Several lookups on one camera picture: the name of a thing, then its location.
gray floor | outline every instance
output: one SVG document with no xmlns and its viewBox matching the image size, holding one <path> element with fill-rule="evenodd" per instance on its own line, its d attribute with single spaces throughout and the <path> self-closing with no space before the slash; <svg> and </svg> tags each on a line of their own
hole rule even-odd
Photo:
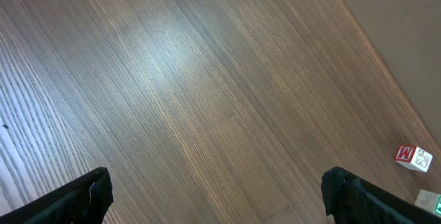
<svg viewBox="0 0 441 224">
<path fill-rule="evenodd" d="M 345 0 L 441 143 L 441 0 Z"/>
</svg>

alphabet block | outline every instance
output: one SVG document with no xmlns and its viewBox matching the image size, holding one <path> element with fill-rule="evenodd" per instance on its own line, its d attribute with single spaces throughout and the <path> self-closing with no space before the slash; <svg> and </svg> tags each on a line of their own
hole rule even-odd
<svg viewBox="0 0 441 224">
<path fill-rule="evenodd" d="M 415 200 L 415 205 L 432 214 L 441 216 L 441 195 L 439 194 L 420 190 Z"/>
<path fill-rule="evenodd" d="M 432 154 L 416 145 L 401 145 L 394 160 L 408 169 L 427 172 L 432 162 Z"/>
</svg>

wooden cube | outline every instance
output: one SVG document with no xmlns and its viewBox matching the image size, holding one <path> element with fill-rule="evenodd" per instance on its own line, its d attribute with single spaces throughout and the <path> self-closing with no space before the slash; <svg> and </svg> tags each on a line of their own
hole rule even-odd
<svg viewBox="0 0 441 224">
<path fill-rule="evenodd" d="M 441 216 L 441 195 L 439 194 L 420 190 L 415 200 L 415 205 L 432 214 Z"/>
<path fill-rule="evenodd" d="M 408 169 L 427 172 L 432 162 L 432 154 L 416 145 L 401 145 L 394 160 Z"/>
</svg>

red block face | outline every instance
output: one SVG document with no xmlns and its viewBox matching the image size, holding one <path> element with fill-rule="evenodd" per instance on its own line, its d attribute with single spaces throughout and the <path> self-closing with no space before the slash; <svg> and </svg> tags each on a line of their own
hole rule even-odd
<svg viewBox="0 0 441 224">
<path fill-rule="evenodd" d="M 398 148 L 395 160 L 410 163 L 415 154 L 415 150 L 415 145 L 401 145 L 400 148 Z"/>
</svg>

green block face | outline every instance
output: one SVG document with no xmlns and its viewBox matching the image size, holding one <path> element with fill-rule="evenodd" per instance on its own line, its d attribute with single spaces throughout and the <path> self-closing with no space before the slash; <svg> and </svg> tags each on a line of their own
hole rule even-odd
<svg viewBox="0 0 441 224">
<path fill-rule="evenodd" d="M 441 196 L 439 196 L 438 201 L 436 201 L 434 212 L 437 215 L 441 216 Z"/>
</svg>

